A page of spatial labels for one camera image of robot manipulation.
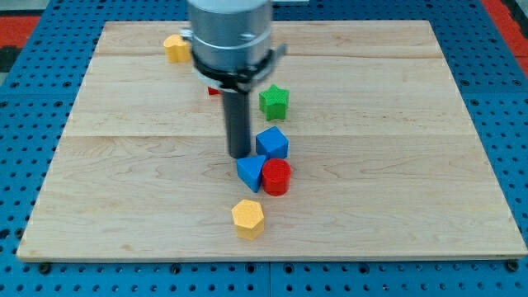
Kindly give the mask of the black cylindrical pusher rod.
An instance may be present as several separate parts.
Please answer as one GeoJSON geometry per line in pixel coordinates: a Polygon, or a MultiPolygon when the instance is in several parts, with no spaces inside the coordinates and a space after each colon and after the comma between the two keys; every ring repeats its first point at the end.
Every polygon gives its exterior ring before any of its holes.
{"type": "Polygon", "coordinates": [[[229,156],[245,158],[251,151],[249,95],[222,92],[229,156]]]}

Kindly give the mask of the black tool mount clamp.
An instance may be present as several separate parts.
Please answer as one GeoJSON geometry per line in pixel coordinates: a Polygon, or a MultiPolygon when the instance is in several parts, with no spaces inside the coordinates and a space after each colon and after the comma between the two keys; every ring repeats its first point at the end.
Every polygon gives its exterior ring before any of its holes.
{"type": "Polygon", "coordinates": [[[220,91],[249,93],[265,81],[276,69],[278,61],[287,53],[287,44],[269,49],[258,64],[249,65],[236,71],[224,71],[207,66],[194,52],[191,52],[196,76],[208,87],[220,91]]]}

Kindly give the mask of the red block behind arm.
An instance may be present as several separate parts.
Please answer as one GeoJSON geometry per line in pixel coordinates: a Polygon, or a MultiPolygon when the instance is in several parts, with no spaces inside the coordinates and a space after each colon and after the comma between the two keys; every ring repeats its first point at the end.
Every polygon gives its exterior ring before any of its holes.
{"type": "Polygon", "coordinates": [[[212,87],[207,87],[207,92],[210,96],[216,96],[222,93],[220,90],[212,88],[212,87]]]}

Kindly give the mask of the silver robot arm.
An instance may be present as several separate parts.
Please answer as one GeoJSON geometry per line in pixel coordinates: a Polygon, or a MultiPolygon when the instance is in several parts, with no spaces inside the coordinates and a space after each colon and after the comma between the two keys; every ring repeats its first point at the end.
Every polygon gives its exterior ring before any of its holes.
{"type": "Polygon", "coordinates": [[[221,91],[230,157],[251,151],[249,97],[274,71],[287,45],[272,48],[270,0],[189,0],[191,57],[197,76],[221,91]]]}

